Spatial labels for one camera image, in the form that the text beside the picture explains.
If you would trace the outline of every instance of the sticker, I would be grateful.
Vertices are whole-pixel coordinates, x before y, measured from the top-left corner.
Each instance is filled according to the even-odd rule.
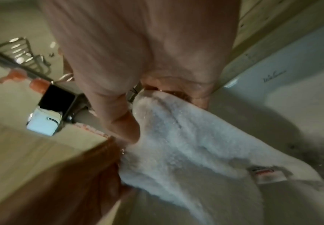
[[[286,181],[284,173],[275,167],[256,166],[249,169],[257,184],[275,183]]]

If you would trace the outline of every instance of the hand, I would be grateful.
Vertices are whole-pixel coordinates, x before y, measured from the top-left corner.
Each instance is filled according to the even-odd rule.
[[[0,225],[93,225],[130,188],[118,175],[120,148],[109,139],[49,168],[0,204]]]
[[[42,9],[104,127],[136,142],[125,93],[140,80],[206,108],[232,48],[239,1],[44,0]]]

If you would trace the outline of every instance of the label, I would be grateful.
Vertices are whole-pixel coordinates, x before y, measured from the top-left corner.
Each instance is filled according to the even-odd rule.
[[[284,173],[274,167],[256,166],[249,169],[257,184],[275,183],[286,181]]]

